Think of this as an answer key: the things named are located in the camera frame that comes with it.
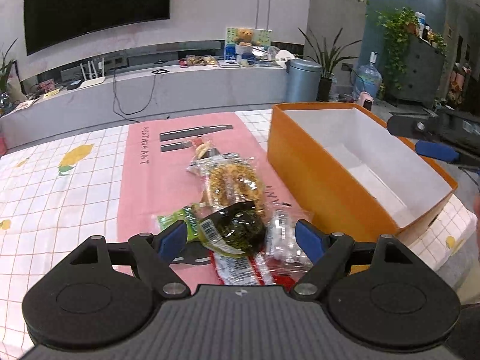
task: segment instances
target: green snack package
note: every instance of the green snack package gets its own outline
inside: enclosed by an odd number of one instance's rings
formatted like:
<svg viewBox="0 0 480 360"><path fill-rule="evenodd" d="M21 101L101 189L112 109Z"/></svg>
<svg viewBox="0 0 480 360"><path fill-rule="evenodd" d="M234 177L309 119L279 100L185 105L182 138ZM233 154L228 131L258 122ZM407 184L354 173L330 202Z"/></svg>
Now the green snack package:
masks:
<svg viewBox="0 0 480 360"><path fill-rule="evenodd" d="M198 238L198 222L195 212L195 207L192 205L185 206L171 215L157 216L160 231L164 231L167 227L173 225L178 220L185 221L188 229L187 242L195 241Z"/></svg>

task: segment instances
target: blue water bottle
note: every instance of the blue water bottle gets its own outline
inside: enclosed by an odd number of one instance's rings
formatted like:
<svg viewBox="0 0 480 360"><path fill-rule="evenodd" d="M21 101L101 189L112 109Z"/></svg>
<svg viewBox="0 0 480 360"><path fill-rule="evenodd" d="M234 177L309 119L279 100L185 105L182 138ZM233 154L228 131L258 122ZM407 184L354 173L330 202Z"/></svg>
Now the blue water bottle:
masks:
<svg viewBox="0 0 480 360"><path fill-rule="evenodd" d="M361 66L357 71L355 77L355 86L353 88L353 98L358 99L360 93L368 92L368 94L375 98L382 83L382 75L375 67L378 54L372 52L370 54L370 62Z"/></svg>

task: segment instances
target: clear plastic bag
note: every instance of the clear plastic bag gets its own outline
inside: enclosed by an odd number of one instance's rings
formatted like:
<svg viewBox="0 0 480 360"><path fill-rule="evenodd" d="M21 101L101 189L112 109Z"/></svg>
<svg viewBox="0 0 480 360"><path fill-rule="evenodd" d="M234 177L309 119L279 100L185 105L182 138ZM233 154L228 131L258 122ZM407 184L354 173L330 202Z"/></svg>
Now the clear plastic bag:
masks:
<svg viewBox="0 0 480 360"><path fill-rule="evenodd" d="M195 153L187 170L195 175L200 175L198 161L217 156L220 152L213 145L212 141L205 136L194 138L189 143L191 143Z"/></svg>
<svg viewBox="0 0 480 360"><path fill-rule="evenodd" d="M236 153L199 161L206 198L214 212L235 203L253 201L257 214L265 217L265 186L254 162L254 158L246 160Z"/></svg>
<svg viewBox="0 0 480 360"><path fill-rule="evenodd" d="M268 208L270 219L265 235L267 265L275 273L293 278L300 275L300 278L312 263L297 244L295 225L299 219L310 220L311 215L285 204L272 204Z"/></svg>

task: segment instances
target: gray trash can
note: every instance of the gray trash can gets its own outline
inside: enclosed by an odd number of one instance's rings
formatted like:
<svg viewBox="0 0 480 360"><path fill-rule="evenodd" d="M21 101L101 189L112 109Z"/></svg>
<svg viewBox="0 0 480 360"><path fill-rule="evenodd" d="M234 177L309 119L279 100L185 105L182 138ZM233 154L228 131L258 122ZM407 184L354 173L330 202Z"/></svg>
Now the gray trash can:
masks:
<svg viewBox="0 0 480 360"><path fill-rule="evenodd" d="M321 70L322 67L318 63L304 59L292 59L287 63L286 102L316 101Z"/></svg>

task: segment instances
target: snack package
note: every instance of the snack package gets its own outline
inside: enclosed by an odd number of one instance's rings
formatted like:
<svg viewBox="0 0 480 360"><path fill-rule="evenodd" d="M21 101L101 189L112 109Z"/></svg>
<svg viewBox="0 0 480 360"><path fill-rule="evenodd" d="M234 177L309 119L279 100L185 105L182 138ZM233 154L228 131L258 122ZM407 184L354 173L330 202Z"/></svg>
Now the snack package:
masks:
<svg viewBox="0 0 480 360"><path fill-rule="evenodd" d="M167 216L154 216L155 224L157 229L162 232L170 225L173 225L176 221L181 220L185 221L187 224L187 242L194 241L198 238L198 220L197 220L197 211L199 210L199 205L192 204L190 206L185 206L171 215Z"/></svg>
<svg viewBox="0 0 480 360"><path fill-rule="evenodd" d="M210 259L220 283L226 286L270 286L277 284L289 291L295 285L295 281L288 276L272 274L261 253L240 258L212 253Z"/></svg>
<svg viewBox="0 0 480 360"><path fill-rule="evenodd" d="M245 257L260 251L265 225L254 202L239 202L202 219L198 237L203 246L229 257Z"/></svg>
<svg viewBox="0 0 480 360"><path fill-rule="evenodd" d="M205 62L206 65L212 65L212 66L217 65L217 60L215 59L215 57L212 57L211 55L204 56L203 61Z"/></svg>
<svg viewBox="0 0 480 360"><path fill-rule="evenodd" d="M205 61L203 57L197 55L187 55L185 57L188 66L195 66L195 65L205 65Z"/></svg>
<svg viewBox="0 0 480 360"><path fill-rule="evenodd" d="M250 161L230 153L212 157L201 162L199 167L205 178L206 198L213 211L234 203L253 201L257 214L265 216L265 186Z"/></svg>
<svg viewBox="0 0 480 360"><path fill-rule="evenodd" d="M220 152L213 146L212 141L205 137L194 138L190 140L189 143L195 149L195 154L187 170L196 175L200 175L197 161L219 155Z"/></svg>
<svg viewBox="0 0 480 360"><path fill-rule="evenodd" d="M296 210L285 204L269 206L270 220L265 236L265 259L275 272L301 277L312 266L305 252L295 239L295 225L299 219L310 220L303 210Z"/></svg>

